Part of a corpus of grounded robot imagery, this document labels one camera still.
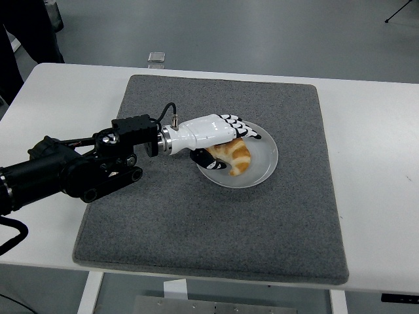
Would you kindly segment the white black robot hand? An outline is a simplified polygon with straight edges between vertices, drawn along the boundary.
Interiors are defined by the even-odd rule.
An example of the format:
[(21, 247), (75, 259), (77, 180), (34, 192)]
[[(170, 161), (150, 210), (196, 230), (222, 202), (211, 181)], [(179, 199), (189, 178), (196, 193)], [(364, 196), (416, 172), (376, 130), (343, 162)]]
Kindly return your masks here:
[(178, 153), (187, 148), (190, 158), (200, 167), (210, 170), (224, 169), (226, 163), (218, 161), (207, 149), (214, 145), (223, 145), (234, 139), (261, 136), (241, 118), (230, 114), (210, 114), (182, 122), (177, 129), (164, 126), (162, 137), (166, 147), (163, 151), (169, 155)]

